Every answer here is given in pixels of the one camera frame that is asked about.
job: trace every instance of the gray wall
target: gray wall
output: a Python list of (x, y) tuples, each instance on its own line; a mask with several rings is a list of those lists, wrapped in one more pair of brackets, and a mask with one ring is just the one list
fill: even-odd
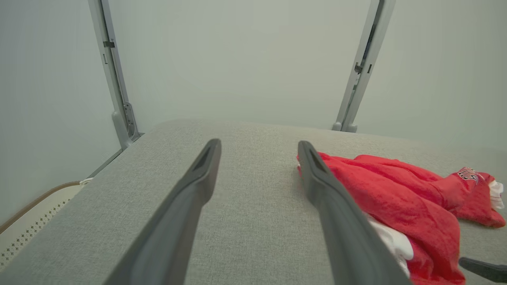
[(507, 1), (398, 0), (358, 132), (507, 151)]
[(140, 131), (196, 117), (331, 129), (370, 6), (370, 0), (110, 3)]
[(0, 224), (120, 149), (90, 9), (0, 2)]

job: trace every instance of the red sweatshirt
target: red sweatshirt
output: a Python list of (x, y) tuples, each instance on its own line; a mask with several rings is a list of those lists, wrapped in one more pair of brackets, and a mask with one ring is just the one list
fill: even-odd
[(398, 160), (360, 155), (355, 159), (320, 154), (359, 207), (410, 240), (408, 260), (414, 284), (465, 284), (458, 268), (457, 218), (505, 226), (491, 208), (494, 177), (463, 168), (446, 178)]

